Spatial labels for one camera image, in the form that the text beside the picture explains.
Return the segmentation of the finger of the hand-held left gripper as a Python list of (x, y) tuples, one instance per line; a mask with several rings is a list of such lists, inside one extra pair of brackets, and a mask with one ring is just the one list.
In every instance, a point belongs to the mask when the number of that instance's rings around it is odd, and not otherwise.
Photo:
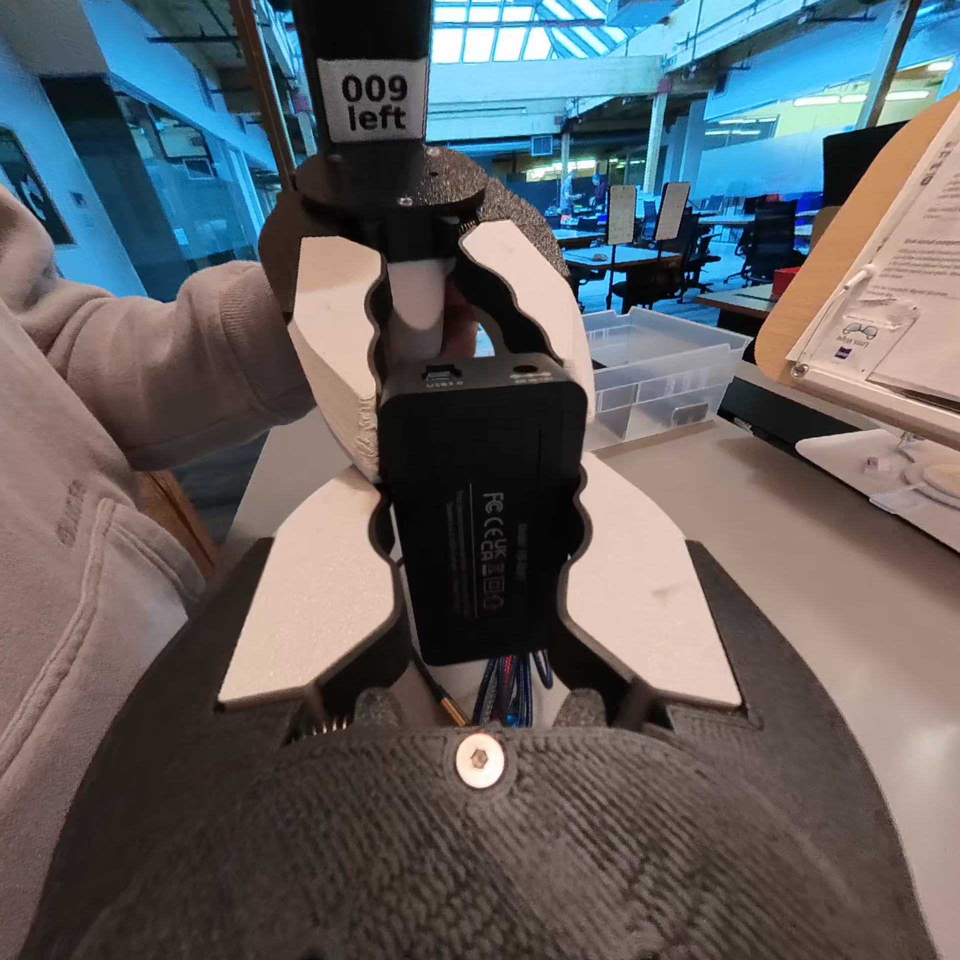
[(380, 327), (372, 298), (385, 279), (379, 252), (340, 236), (304, 237), (288, 326), (332, 436), (370, 482), (379, 479), (374, 351)]
[(512, 354), (548, 354), (584, 391), (595, 421), (594, 367), (569, 282), (512, 221), (488, 221), (458, 241), (456, 285), (492, 319)]

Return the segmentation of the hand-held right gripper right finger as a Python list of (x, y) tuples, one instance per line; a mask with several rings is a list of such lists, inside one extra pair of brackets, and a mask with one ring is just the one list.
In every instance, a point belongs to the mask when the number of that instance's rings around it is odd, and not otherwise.
[(594, 453), (582, 453), (581, 468), (584, 543), (560, 605), (571, 633), (664, 700), (738, 710), (738, 681), (681, 529)]

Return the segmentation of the black usb hub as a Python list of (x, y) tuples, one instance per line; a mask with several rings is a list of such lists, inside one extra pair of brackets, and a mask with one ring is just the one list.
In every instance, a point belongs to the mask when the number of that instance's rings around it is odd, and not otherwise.
[(587, 398), (543, 353), (407, 362), (377, 411), (419, 651), (452, 666), (547, 648), (582, 536)]

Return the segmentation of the person's left forearm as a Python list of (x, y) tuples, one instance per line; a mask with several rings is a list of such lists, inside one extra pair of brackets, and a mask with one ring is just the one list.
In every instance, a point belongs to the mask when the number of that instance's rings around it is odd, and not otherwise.
[[(262, 267), (201, 270), (174, 301), (61, 277), (37, 216), (2, 188), (2, 414), (173, 469), (300, 420), (316, 403)], [(16, 413), (18, 399), (32, 413)]]

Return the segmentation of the person's left hand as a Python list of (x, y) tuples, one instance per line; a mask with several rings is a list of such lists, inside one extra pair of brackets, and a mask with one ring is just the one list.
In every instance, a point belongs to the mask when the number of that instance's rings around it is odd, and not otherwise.
[(451, 278), (444, 287), (439, 359), (473, 358), (476, 352), (479, 321), (474, 307)]

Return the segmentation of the wooden desk sign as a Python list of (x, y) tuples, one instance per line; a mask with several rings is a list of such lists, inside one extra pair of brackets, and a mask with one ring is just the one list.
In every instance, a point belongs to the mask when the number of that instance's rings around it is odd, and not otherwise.
[(675, 240), (690, 198), (689, 181), (668, 181), (662, 187), (654, 226), (654, 243)]
[(615, 247), (631, 244), (637, 221), (638, 192), (630, 184), (609, 186), (606, 200), (606, 243)]

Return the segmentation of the metal pole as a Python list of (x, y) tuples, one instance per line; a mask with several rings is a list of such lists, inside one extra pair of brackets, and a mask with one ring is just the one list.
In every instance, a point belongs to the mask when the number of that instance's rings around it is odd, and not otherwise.
[(268, 138), (281, 189), (284, 192), (295, 191), (297, 164), (254, 3), (229, 1), (227, 4), (243, 50), (247, 73), (260, 110), (261, 125)]

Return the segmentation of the clear plastic bin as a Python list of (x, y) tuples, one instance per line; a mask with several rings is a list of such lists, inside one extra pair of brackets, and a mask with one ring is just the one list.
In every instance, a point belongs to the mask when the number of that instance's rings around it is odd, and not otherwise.
[(753, 338), (632, 307), (582, 316), (594, 366), (595, 451), (714, 420)]

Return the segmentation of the black office chair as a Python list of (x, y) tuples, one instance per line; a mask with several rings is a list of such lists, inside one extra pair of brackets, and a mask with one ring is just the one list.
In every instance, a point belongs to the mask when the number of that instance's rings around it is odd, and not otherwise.
[(776, 272), (794, 266), (797, 258), (797, 199), (772, 195), (748, 198), (744, 212), (751, 213), (753, 220), (744, 227), (735, 251), (743, 257), (743, 264), (725, 282), (738, 278), (745, 286), (772, 284)]

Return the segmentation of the white stand base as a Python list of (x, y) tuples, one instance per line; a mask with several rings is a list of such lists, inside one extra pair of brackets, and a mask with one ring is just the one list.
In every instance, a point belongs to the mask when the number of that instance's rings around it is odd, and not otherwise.
[(795, 449), (873, 507), (959, 552), (957, 451), (885, 429), (805, 438)]

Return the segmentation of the person's pale hooded sweater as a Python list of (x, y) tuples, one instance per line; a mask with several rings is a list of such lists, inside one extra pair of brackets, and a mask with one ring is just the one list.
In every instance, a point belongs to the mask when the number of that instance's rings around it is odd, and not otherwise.
[(79, 286), (2, 307), (2, 958), (17, 958), (67, 811), (114, 716), (202, 594), (135, 504), (114, 414), (171, 310)]

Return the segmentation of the wooden document board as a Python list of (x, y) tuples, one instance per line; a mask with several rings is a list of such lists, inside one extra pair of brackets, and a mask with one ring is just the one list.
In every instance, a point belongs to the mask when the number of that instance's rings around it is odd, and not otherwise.
[(762, 373), (782, 384), (958, 450), (958, 411), (905, 402), (903, 396), (888, 392), (882, 392), (878, 404), (851, 398), (836, 390), (823, 389), (794, 378), (787, 358), (852, 269), (954, 107), (958, 107), (957, 93), (918, 114), (870, 164), (812, 249), (797, 278), (763, 323), (756, 341), (755, 357)]

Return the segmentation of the small clear wipe bag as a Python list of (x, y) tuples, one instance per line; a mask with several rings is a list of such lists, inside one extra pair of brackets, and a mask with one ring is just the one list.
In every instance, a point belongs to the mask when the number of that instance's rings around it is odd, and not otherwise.
[(920, 318), (919, 307), (895, 296), (866, 296), (832, 311), (794, 361), (799, 375), (814, 371), (868, 380)]

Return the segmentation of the black monitor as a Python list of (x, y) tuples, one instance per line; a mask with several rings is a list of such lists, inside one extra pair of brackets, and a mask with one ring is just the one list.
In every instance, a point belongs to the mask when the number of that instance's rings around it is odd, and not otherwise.
[(822, 210), (846, 203), (880, 152), (907, 123), (859, 128), (822, 139)]

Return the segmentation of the white printed paper sheet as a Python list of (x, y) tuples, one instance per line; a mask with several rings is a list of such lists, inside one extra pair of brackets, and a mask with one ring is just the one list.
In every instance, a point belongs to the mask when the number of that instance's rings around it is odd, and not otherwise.
[[(788, 354), (793, 378), (879, 404), (882, 393), (950, 412), (959, 402), (959, 108), (921, 156), (843, 282)], [(866, 381), (794, 361), (837, 307), (858, 298), (896, 297), (919, 309), (915, 325)]]

